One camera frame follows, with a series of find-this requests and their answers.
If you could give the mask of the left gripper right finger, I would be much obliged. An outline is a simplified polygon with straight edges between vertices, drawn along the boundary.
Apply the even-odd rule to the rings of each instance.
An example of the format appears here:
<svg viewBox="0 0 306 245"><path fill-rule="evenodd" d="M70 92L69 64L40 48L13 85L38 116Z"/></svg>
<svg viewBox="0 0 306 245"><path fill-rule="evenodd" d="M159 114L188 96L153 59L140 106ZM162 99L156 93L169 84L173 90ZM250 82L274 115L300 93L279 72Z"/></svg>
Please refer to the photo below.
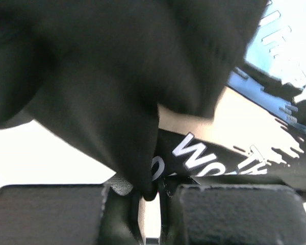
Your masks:
<svg viewBox="0 0 306 245"><path fill-rule="evenodd" d="M166 177L158 190L161 244L306 244L303 202L287 186Z"/></svg>

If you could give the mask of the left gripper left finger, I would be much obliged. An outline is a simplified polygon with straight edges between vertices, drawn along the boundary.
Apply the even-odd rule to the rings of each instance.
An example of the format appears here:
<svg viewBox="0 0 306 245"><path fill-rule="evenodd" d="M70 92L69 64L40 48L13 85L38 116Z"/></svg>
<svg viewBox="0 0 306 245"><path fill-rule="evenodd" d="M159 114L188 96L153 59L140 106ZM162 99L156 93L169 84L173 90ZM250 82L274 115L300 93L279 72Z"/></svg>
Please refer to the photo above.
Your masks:
<svg viewBox="0 0 306 245"><path fill-rule="evenodd" d="M143 199L107 184L6 185L2 244L145 244Z"/></svg>

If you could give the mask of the black t shirt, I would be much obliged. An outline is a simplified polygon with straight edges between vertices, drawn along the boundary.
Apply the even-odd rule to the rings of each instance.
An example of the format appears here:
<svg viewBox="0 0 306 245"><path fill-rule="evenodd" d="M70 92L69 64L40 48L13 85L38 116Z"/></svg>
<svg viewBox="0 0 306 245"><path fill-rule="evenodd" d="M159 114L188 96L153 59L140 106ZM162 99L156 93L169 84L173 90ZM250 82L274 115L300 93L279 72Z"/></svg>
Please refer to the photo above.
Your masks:
<svg viewBox="0 0 306 245"><path fill-rule="evenodd" d="M244 61L269 1L0 1L0 129L36 120L146 200L167 176L306 202L306 101Z"/></svg>

